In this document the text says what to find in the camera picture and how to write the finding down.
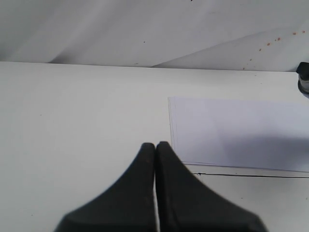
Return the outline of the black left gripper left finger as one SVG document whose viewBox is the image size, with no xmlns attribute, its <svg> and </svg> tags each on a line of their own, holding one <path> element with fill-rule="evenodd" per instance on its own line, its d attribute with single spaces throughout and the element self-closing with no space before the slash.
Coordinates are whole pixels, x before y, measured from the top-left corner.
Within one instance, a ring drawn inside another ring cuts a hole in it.
<svg viewBox="0 0 309 232">
<path fill-rule="evenodd" d="M 155 146 L 143 143 L 123 175 L 101 195 L 66 214 L 57 232 L 155 232 Z"/>
</svg>

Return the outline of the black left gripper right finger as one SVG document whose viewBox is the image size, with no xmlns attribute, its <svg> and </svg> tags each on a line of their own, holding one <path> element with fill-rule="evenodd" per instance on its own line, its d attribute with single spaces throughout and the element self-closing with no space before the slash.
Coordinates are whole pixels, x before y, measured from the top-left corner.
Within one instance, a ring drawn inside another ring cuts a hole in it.
<svg viewBox="0 0 309 232">
<path fill-rule="evenodd" d="M 162 232 L 266 232 L 256 214 L 198 180 L 168 142 L 155 155 L 155 186 Z"/>
</svg>

